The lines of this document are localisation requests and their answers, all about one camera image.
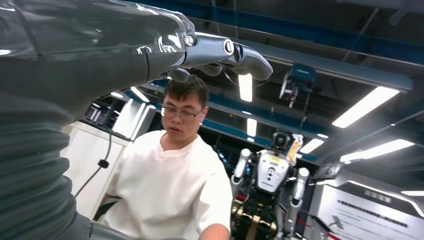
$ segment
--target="white t-shirt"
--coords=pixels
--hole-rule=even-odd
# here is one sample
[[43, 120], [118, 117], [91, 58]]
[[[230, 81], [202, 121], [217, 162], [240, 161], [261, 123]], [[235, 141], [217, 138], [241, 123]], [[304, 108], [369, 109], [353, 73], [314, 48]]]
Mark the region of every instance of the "white t-shirt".
[[122, 199], [100, 222], [137, 240], [197, 240], [212, 224], [230, 231], [232, 191], [224, 165], [200, 136], [164, 151], [152, 131], [131, 144], [107, 193]]

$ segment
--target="black hair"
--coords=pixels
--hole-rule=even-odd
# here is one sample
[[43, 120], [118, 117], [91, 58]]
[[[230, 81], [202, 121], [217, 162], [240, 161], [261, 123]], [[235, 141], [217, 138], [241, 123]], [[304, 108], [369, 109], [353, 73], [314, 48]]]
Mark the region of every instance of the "black hair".
[[185, 82], [170, 80], [164, 94], [176, 100], [185, 100], [189, 95], [195, 94], [199, 98], [202, 109], [206, 107], [209, 100], [208, 86], [196, 75], [190, 75]]

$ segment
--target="man's arm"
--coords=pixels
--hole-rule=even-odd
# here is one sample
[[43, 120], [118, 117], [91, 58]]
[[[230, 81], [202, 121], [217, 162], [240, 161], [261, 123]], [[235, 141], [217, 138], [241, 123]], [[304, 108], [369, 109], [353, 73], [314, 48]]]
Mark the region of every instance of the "man's arm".
[[200, 240], [229, 240], [233, 194], [224, 170], [208, 177], [193, 203], [194, 220]]
[[218, 223], [208, 226], [200, 235], [200, 240], [228, 240], [230, 239], [229, 230]]

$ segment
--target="glasses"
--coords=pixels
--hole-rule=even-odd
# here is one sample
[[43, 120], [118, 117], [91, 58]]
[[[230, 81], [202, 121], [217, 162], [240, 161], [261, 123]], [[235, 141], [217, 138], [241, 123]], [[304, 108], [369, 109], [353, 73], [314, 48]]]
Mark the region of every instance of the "glasses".
[[181, 122], [185, 124], [191, 124], [197, 115], [199, 115], [202, 112], [200, 110], [198, 113], [192, 113], [189, 111], [177, 111], [170, 107], [162, 107], [162, 116], [167, 119], [173, 119], [177, 114], [179, 114], [179, 119], [181, 119]]

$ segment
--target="white machine panel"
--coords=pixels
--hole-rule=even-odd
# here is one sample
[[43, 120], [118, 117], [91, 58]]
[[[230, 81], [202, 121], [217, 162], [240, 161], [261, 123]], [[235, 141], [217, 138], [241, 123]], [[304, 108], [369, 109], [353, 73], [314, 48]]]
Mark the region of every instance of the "white machine panel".
[[274, 193], [286, 177], [289, 167], [290, 164], [285, 155], [275, 156], [273, 151], [261, 151], [257, 166], [257, 186]]

